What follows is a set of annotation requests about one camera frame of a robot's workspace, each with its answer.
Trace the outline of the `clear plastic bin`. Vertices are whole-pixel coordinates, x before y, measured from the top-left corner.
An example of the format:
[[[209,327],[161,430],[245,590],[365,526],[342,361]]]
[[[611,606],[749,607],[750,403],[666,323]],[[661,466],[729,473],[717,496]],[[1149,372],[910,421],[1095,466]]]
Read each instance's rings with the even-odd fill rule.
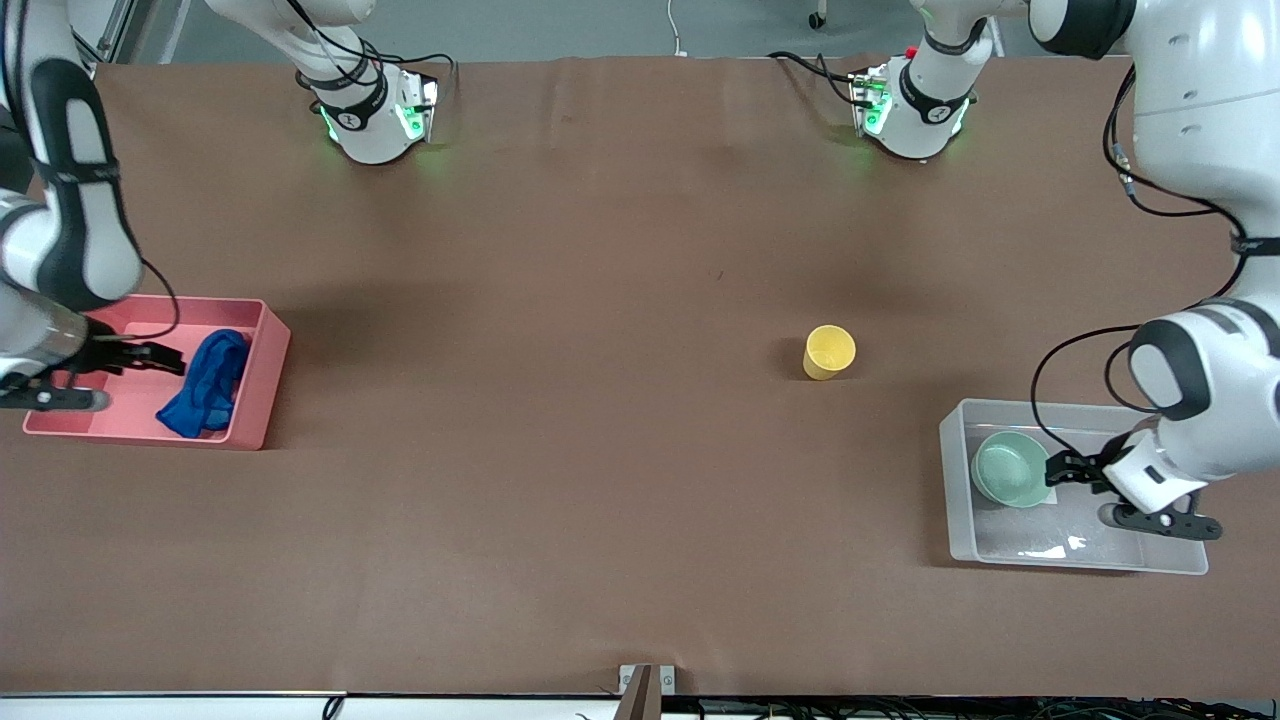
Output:
[[[1030,405],[964,398],[940,423],[948,550],[954,559],[1028,568],[1091,571],[1146,571],[1202,577],[1210,569],[1204,543],[1107,527],[1101,510],[1112,495],[1080,484],[1059,486],[1043,503],[1014,509],[987,498],[974,482],[974,461],[992,436],[1014,432],[1056,454],[1064,441],[1096,454],[1140,415],[1124,407],[1042,404],[1036,423]]]

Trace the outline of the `yellow plastic cup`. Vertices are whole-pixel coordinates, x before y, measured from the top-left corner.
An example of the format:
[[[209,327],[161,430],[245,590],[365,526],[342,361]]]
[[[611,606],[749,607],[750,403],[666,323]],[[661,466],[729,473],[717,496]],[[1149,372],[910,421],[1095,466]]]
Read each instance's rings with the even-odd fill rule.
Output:
[[[803,370],[812,380],[829,380],[850,368],[856,355],[856,341],[847,331],[819,325],[805,338]]]

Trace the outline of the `brown table cover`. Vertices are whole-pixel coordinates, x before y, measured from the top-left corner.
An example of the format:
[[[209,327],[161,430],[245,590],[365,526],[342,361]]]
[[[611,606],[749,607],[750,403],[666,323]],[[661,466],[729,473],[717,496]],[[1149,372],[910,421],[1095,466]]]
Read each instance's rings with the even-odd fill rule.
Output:
[[[920,165],[776,61],[472,64],[387,167],[285,67],[102,68],[146,256],[292,341],[262,451],[0,419],[0,691],[1280,694],[1279,474],[1203,577],[948,553],[959,401],[1229,275],[1105,165],[1125,68],[992,61]]]

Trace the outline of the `blue mesh bag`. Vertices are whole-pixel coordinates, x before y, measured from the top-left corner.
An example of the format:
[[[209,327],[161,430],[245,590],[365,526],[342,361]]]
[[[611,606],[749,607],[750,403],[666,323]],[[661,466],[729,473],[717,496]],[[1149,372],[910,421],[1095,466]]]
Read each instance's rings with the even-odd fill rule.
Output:
[[[250,341],[243,333],[212,332],[188,363],[182,387],[155,413],[156,421],[186,439],[227,430],[248,355]]]

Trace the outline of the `metal table edge bracket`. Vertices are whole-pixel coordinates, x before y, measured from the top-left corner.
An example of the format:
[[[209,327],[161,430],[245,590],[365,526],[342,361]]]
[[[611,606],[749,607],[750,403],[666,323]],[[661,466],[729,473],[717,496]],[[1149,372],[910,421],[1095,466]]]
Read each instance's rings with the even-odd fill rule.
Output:
[[[676,666],[635,664],[620,667],[620,703],[613,720],[662,720],[663,701],[676,692]]]

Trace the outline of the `pink plastic bin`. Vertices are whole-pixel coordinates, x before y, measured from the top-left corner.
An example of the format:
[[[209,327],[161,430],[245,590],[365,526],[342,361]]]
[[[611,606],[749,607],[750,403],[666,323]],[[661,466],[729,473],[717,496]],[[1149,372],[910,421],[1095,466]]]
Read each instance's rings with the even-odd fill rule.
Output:
[[[180,311],[179,325],[170,333],[172,310]],[[182,387],[177,375],[163,372],[128,372],[113,375],[99,372],[76,379],[76,386],[105,392],[110,404],[99,413],[28,413],[22,430],[106,445],[157,447],[228,448],[256,451],[265,445],[269,421],[280,383],[291,331],[257,299],[209,299],[180,296],[175,304],[165,295],[136,293],[92,314],[127,334],[160,334],[160,343],[191,360],[197,347],[216,331],[239,332],[250,345],[247,366],[236,388],[229,425],[183,438],[155,418]]]

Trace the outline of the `green plastic bowl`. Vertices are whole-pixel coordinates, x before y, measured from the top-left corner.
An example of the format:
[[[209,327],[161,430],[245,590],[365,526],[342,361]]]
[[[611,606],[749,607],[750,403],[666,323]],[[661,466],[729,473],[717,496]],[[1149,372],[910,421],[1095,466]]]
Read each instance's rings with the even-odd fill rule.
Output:
[[[1056,501],[1046,484],[1050,455],[1033,437],[1001,430],[986,438],[970,461],[972,483],[991,502],[1011,509],[1033,509]]]

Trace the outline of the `aluminium frame profile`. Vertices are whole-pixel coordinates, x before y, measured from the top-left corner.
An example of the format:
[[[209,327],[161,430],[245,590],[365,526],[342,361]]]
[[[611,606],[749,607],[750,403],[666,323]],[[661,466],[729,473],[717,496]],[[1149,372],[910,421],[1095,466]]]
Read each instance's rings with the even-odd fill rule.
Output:
[[[113,61],[137,0],[67,0],[70,27],[84,63]]]

